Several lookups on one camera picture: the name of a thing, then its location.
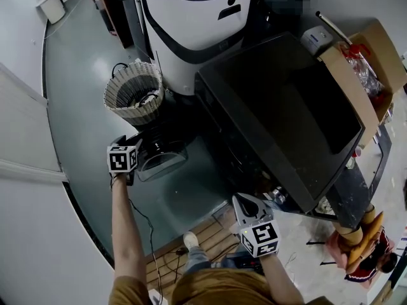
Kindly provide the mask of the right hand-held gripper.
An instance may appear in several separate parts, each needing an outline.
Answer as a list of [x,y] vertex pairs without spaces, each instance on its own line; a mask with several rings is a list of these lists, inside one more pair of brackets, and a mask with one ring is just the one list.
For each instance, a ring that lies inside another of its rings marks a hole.
[[[280,247],[280,231],[272,208],[263,200],[250,194],[236,193],[232,197],[238,222],[238,235],[245,249],[254,257],[277,254]],[[253,220],[247,224],[246,217]]]

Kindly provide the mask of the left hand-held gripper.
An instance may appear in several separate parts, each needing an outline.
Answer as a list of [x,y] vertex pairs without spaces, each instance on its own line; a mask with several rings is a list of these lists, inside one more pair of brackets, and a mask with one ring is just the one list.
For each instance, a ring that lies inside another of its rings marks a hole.
[[111,181],[118,175],[125,174],[127,186],[133,186],[142,139],[137,138],[135,145],[130,145],[129,142],[132,142],[132,140],[127,140],[127,137],[122,135],[107,147],[107,165]]

